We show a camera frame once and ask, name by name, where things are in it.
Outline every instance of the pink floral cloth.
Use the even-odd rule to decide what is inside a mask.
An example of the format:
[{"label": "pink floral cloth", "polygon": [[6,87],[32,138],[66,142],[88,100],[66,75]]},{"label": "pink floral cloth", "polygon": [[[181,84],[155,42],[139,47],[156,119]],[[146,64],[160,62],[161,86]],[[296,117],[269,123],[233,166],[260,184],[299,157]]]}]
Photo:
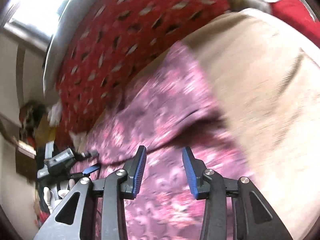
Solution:
[{"label": "pink floral cloth", "polygon": [[[199,239],[204,201],[190,193],[182,163],[182,148],[222,176],[250,176],[243,153],[227,131],[204,73],[189,49],[175,43],[159,69],[132,82],[104,120],[88,135],[88,150],[99,152],[99,178],[122,168],[139,145],[147,147],[147,164],[140,193],[125,200],[128,238]],[[74,172],[97,160],[77,163]],[[98,202],[101,210],[102,201]],[[228,224],[231,206],[228,203]],[[96,237],[101,219],[97,215]],[[232,228],[228,227],[228,238]]]}]

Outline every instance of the beige fabric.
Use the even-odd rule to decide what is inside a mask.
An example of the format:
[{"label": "beige fabric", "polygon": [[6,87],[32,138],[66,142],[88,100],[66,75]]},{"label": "beige fabric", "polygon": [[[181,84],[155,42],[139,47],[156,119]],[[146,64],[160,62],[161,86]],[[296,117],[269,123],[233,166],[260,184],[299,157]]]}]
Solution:
[{"label": "beige fabric", "polygon": [[241,13],[218,17],[184,42],[206,71],[257,187],[293,239],[302,239],[320,215],[318,65],[293,35]]}]

